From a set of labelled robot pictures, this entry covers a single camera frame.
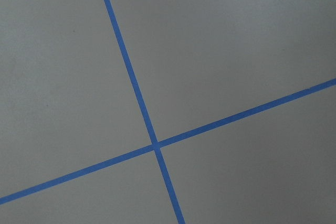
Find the blue tape line lengthwise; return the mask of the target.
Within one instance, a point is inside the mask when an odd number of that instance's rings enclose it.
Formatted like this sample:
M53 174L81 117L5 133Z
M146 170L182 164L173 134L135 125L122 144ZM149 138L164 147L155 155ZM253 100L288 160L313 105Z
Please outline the blue tape line lengthwise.
M149 135L149 138L150 138L150 141L151 141L151 147L152 147L152 149L155 153L155 157L156 157L157 163L159 165L160 172L161 172L161 175L163 177L163 180L164 180L164 183L165 183L165 186L166 186L166 190L167 190L167 193L169 195L169 198L170 198L170 201L171 201L171 204L172 204L177 222L178 223L185 223L185 219L184 219L184 216L183 216L183 213L182 213L182 210L181 210L181 207L180 207L180 204L179 204L179 201L178 201L173 183L171 181L169 171L168 171L168 168L166 166L161 148L159 147L159 142L157 140L156 133L155 133L154 127L152 125L151 118L149 116L144 98L142 96L140 86L138 84L136 75L134 73L132 63L131 63L131 60L129 58L129 54L128 54L127 48L125 46L121 31L120 31L120 28L119 28L119 24L117 22L117 19L116 19L116 16L115 16L115 13L114 13L114 10L113 10L113 7L112 7L112 3L111 3L110 0L103 0L103 1L104 1L105 6L106 6L107 13L108 13L108 16L110 18L111 26L113 28L113 31L114 31L114 34L115 34L115 37L116 37L116 40L117 40L117 43L118 43L118 46L119 46L119 49L120 49L120 52L121 52L121 56L123 58L123 61L124 61L124 64L125 64L130 82L132 84L133 91L134 91L138 106L140 108L140 111L141 111L141 114L142 114L142 117L143 117L143 120L144 120L144 123L145 123L146 130L148 132L148 135Z

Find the blue tape line crosswise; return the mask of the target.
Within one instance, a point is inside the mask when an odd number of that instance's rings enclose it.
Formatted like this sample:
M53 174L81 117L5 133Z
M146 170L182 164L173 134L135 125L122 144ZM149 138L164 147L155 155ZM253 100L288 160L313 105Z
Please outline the blue tape line crosswise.
M233 123L235 121L239 121L241 119L247 118L247 117L252 116L254 114L257 114L257 113L260 113L260 112L272 109L272 108L280 106L282 104L285 104L285 103L294 101L296 99L300 99L300 98L303 98L305 96L308 96L310 94L319 92L321 90L330 88L330 87L332 87L334 85L335 85L335 79L328 80L328 81L323 82L321 84L318 84L316 86L313 86L313 87L310 87L310 88L307 88L307 89L295 92L295 93L287 95L285 97L282 97L282 98L270 101L268 103L259 105L257 107L248 109L248 110L243 111L243 112L239 112L237 114L228 116L226 118L217 120L215 122L212 122L212 123L209 123L209 124L197 127L195 129L192 129L190 131L178 134L176 136L169 137L169 138L167 138L165 140L160 141L158 143L158 146L159 147L166 147L166 146L172 145L172 144L177 143L179 141L188 139L188 138L190 138L192 136L196 136L196 135L202 134L204 132L216 129L218 127L221 127L221 126ZM117 157L108 159L106 161L94 164L92 166L89 166L89 167L77 170L77 171L72 172L70 174L66 174L66 175L63 175L61 177L58 177L58 178L49 180L47 182L38 184L36 186L29 187L29 188L26 188L24 190L15 192L13 194L4 196L4 197L1 198L1 204L3 205L3 204L6 204L8 202L17 200L19 198L23 198L23 197L26 197L28 195L37 193L39 191L42 191L42 190L45 190L45 189L57 186L59 184L63 184L65 182L71 181L71 180L76 179L78 177L81 177L81 176L84 176L84 175L96 172L96 171L101 170L101 169L105 169L105 168L113 166L115 164L118 164L118 163L124 162L126 160L135 158L137 156L149 153L149 152L151 152L153 150L154 150L154 147L152 147L151 145L148 145L148 146L139 148L137 150L130 151L130 152L122 154L120 156L117 156Z

